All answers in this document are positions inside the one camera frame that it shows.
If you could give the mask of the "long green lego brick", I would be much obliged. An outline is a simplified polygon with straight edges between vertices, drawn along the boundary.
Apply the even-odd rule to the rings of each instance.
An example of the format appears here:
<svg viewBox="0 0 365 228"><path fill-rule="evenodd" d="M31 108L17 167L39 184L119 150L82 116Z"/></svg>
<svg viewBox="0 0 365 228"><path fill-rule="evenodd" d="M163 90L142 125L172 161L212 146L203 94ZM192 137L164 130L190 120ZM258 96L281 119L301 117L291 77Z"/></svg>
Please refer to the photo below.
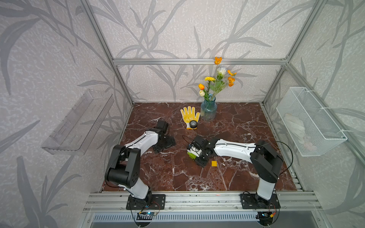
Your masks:
<svg viewBox="0 0 365 228"><path fill-rule="evenodd" d="M195 159L196 159L196 157L197 157L195 154L190 153L190 152L188 152L187 154L188 154L188 155L189 155L189 157L190 157L190 158L192 158L193 160L195 160Z"/></svg>

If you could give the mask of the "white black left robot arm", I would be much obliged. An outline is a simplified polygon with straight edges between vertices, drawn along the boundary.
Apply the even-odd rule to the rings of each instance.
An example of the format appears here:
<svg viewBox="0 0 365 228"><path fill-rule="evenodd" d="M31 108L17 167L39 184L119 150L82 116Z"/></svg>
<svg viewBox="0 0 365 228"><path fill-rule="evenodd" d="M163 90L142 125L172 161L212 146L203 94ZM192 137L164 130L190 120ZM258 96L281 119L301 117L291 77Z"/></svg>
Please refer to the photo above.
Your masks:
<svg viewBox="0 0 365 228"><path fill-rule="evenodd" d="M165 130L152 128L126 145L116 145L112 150L105 172L105 182L127 190L135 199L145 200L150 188L139 178L141 156L149 148L157 153L176 145Z"/></svg>

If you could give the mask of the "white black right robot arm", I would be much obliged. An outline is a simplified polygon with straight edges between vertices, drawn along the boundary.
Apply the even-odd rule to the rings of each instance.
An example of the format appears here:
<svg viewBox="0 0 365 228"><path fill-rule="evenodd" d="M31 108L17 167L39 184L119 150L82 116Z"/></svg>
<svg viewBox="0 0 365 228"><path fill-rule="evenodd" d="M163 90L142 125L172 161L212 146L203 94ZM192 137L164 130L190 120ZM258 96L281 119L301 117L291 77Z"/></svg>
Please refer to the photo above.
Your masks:
<svg viewBox="0 0 365 228"><path fill-rule="evenodd" d="M230 142L214 138L210 141L197 136L187 145L187 153L200 167L214 157L232 157L250 162L259 175L256 199L269 202L283 165L282 156L263 140L257 143Z"/></svg>

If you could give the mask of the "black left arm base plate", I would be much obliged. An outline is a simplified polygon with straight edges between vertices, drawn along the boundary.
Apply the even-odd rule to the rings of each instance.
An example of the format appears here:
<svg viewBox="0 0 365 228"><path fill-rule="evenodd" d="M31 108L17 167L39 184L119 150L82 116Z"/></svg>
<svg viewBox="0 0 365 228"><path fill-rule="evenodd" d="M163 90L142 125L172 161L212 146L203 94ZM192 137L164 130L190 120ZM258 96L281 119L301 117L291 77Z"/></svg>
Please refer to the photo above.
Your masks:
<svg viewBox="0 0 365 228"><path fill-rule="evenodd" d="M128 196L127 210L163 210L166 203L165 194L148 194L145 199Z"/></svg>

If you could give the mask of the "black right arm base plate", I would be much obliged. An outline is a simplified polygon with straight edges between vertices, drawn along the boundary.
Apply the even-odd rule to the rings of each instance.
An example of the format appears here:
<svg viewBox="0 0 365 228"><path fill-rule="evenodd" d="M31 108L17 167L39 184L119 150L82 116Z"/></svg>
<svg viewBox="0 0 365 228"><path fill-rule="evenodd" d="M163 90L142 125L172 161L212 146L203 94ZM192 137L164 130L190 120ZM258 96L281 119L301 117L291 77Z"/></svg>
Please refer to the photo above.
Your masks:
<svg viewBox="0 0 365 228"><path fill-rule="evenodd" d="M240 194L240 202L242 208L247 210L278 210L281 208L278 196L275 193L273 193L271 198L267 200L257 194L244 192Z"/></svg>

